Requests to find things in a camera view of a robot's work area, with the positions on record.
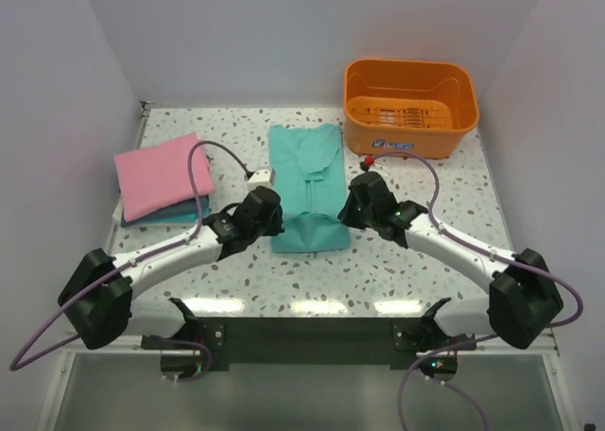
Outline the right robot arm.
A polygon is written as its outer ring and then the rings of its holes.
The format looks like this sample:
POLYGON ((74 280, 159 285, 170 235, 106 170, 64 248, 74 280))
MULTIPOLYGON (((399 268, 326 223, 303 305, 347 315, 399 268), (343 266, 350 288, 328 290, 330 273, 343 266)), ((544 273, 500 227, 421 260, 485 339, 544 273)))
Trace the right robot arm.
POLYGON ((516 349, 529 347, 562 310, 562 297, 547 278, 545 259, 493 248, 432 217, 427 208, 399 201, 376 172, 355 177, 338 218, 371 229, 386 241, 430 256, 483 290, 474 300, 441 299, 421 318, 425 348, 440 349, 455 337, 496 335, 516 349))

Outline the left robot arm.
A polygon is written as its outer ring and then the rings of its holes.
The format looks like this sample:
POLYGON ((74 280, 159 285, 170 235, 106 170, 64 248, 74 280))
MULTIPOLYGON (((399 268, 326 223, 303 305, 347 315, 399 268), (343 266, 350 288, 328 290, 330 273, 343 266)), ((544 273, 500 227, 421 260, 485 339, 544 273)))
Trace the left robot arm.
POLYGON ((89 350, 127 331, 132 304, 144 292, 194 267, 218 263, 258 238, 283 231, 279 195, 264 186, 242 202, 209 215, 200 225, 145 249, 110 256, 89 251, 58 297, 58 305, 89 350))

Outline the mint green t-shirt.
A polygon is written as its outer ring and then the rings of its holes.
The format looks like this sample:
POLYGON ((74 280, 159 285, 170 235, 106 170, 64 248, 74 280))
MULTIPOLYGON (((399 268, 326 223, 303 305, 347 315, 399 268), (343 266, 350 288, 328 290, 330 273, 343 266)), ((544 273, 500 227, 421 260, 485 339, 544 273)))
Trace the mint green t-shirt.
POLYGON ((272 126, 269 164, 276 173, 284 231, 271 239, 275 253, 346 250, 349 229, 337 218, 347 199, 342 134, 338 126, 272 126))

